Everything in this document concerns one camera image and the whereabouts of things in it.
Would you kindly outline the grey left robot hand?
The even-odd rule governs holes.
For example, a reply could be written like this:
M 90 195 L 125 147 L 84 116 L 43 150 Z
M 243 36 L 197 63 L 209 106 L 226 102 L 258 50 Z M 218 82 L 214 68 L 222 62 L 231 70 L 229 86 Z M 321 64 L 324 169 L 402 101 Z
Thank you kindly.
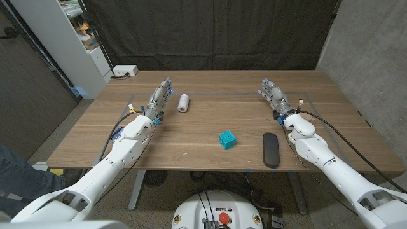
M 150 120 L 155 121 L 162 115 L 172 92 L 172 80 L 170 76 L 167 76 L 151 94 L 144 115 Z

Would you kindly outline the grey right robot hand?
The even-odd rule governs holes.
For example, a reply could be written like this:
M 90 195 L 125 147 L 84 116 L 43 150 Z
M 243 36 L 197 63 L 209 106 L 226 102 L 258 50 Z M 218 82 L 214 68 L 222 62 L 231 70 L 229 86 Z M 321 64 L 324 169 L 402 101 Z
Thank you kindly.
M 268 78 L 261 81 L 262 90 L 258 93 L 270 103 L 273 119 L 283 123 L 286 118 L 295 113 L 290 106 L 287 95 Z

